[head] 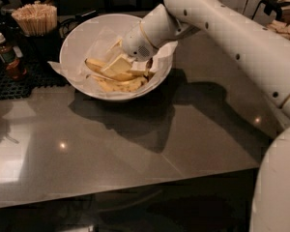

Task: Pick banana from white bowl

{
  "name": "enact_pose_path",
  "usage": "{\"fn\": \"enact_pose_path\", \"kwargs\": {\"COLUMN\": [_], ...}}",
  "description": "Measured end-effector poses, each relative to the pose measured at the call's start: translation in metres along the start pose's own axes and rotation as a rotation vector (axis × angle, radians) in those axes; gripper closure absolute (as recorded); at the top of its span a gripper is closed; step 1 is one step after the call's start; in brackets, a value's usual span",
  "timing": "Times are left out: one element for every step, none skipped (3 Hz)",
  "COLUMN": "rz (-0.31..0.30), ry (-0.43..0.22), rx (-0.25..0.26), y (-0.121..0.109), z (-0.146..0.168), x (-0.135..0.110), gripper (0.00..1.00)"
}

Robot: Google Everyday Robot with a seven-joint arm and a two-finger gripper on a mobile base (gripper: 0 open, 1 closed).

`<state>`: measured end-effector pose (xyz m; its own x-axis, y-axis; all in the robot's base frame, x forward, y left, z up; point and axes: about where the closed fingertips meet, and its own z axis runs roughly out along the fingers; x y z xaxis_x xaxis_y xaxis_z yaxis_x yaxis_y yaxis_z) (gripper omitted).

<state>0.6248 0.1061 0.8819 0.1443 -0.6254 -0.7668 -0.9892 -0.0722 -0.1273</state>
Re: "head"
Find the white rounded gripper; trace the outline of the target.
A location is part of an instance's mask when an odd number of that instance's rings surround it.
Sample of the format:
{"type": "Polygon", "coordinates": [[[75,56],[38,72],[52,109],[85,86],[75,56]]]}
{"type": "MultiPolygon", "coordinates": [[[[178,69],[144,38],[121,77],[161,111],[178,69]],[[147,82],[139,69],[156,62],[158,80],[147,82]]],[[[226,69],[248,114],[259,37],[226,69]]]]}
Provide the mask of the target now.
{"type": "Polygon", "coordinates": [[[159,50],[148,40],[142,24],[137,23],[122,40],[119,39],[106,51],[105,60],[109,63],[101,69],[101,72],[112,77],[130,70],[132,61],[122,54],[124,51],[137,62],[145,62],[156,55],[159,50]]]}

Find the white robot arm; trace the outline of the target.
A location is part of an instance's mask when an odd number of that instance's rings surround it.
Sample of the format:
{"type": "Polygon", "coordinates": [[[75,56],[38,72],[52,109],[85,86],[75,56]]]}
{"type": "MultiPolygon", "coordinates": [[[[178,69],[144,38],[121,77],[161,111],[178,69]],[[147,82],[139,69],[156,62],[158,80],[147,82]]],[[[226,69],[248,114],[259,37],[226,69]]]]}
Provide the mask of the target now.
{"type": "MultiPolygon", "coordinates": [[[[123,49],[146,61],[163,45],[201,29],[290,119],[290,41],[218,0],[163,0],[123,38],[123,49]]],[[[249,232],[290,232],[290,127],[267,150],[259,168],[249,232]]]]}

